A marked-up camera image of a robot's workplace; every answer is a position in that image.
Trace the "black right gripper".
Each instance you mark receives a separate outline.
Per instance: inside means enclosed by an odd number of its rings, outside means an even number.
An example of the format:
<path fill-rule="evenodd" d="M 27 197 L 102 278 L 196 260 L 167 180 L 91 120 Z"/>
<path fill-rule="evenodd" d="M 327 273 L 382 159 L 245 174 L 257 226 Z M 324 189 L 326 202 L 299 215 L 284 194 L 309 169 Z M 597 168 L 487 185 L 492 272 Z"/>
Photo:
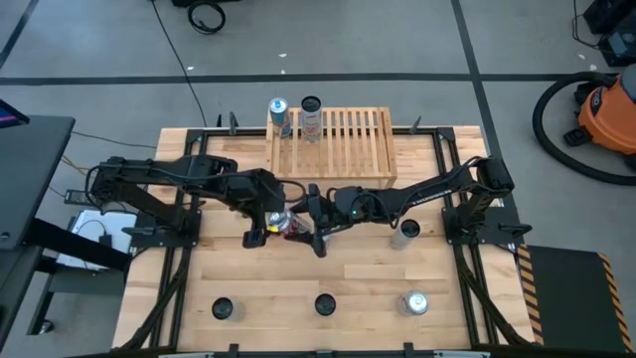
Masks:
<path fill-rule="evenodd" d="M 348 230 L 357 224 L 370 223 L 380 217 L 376 197 L 355 186 L 336 189 L 333 199 L 328 199 L 320 193 L 316 184 L 310 184 L 307 205 L 315 234 L 320 236 L 306 232 L 287 235 L 284 239 L 310 246 L 318 258 L 327 256 L 327 242 L 321 236 Z"/>

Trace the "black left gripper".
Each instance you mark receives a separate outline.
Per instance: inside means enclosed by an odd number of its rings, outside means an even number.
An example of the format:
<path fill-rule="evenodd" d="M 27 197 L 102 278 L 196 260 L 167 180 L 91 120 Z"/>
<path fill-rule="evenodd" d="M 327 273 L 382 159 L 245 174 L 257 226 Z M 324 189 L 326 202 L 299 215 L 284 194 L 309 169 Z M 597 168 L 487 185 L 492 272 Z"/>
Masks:
<path fill-rule="evenodd" d="M 267 170 L 242 171 L 233 178 L 233 207 L 252 219 L 252 230 L 242 236 L 245 249 L 266 245 L 265 215 L 282 211 L 285 199 L 282 182 Z"/>

